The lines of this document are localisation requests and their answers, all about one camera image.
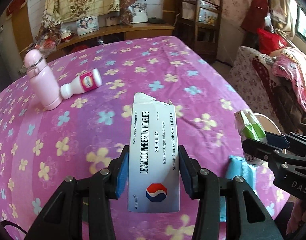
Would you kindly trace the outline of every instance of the floor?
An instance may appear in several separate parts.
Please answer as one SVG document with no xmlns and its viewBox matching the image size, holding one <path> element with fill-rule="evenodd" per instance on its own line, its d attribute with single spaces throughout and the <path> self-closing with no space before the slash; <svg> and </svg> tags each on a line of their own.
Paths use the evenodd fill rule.
<svg viewBox="0 0 306 240">
<path fill-rule="evenodd" d="M 231 66 L 225 65 L 219 61 L 215 61 L 211 66 L 225 79 L 227 80 L 229 76 L 229 71 Z"/>
</svg>

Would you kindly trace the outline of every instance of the wooden chair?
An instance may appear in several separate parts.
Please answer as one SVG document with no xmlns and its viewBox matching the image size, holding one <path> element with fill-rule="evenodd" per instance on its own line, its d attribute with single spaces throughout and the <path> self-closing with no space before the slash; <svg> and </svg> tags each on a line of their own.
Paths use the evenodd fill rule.
<svg viewBox="0 0 306 240">
<path fill-rule="evenodd" d="M 174 35 L 180 38 L 193 51 L 200 55 L 204 60 L 213 63 L 216 60 L 217 49 L 219 44 L 220 24 L 223 8 L 223 0 L 218 9 L 209 8 L 200 4 L 201 0 L 183 1 L 175 0 L 175 12 L 178 14 Z M 187 2 L 195 5 L 195 16 L 193 20 L 182 18 L 182 3 Z M 206 9 L 218 14 L 215 26 L 199 21 L 200 9 Z"/>
</svg>

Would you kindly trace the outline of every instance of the green and white package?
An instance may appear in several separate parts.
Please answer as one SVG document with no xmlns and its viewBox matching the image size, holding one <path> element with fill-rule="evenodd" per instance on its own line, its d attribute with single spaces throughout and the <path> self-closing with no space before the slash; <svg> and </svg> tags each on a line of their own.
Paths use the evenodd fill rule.
<svg viewBox="0 0 306 240">
<path fill-rule="evenodd" d="M 238 111 L 234 113 L 234 116 L 236 129 L 242 141 L 251 138 L 257 141 L 267 142 L 265 131 L 251 110 Z M 248 164 L 254 167 L 261 166 L 264 163 L 263 160 L 246 153 L 244 153 L 244 158 Z"/>
</svg>

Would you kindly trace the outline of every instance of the red and blue octagonal logo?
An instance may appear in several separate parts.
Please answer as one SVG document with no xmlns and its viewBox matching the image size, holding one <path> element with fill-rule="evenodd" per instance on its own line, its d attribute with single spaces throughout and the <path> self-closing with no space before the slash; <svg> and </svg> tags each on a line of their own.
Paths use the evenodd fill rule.
<svg viewBox="0 0 306 240">
<path fill-rule="evenodd" d="M 166 191 L 161 183 L 152 183 L 146 188 L 146 197 L 152 202 L 162 202 L 166 198 Z"/>
</svg>

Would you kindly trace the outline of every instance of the beige round lid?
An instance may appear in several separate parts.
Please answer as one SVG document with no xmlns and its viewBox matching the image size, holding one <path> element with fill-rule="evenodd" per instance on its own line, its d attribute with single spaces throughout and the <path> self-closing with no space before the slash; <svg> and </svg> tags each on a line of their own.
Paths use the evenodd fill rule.
<svg viewBox="0 0 306 240">
<path fill-rule="evenodd" d="M 260 124 L 263 126 L 266 132 L 271 132 L 271 133 L 275 133 L 278 135 L 281 134 L 276 124 L 271 119 L 269 119 L 267 116 L 265 116 L 264 114 L 254 114 L 254 115 L 256 116 L 257 120 L 259 120 Z"/>
</svg>

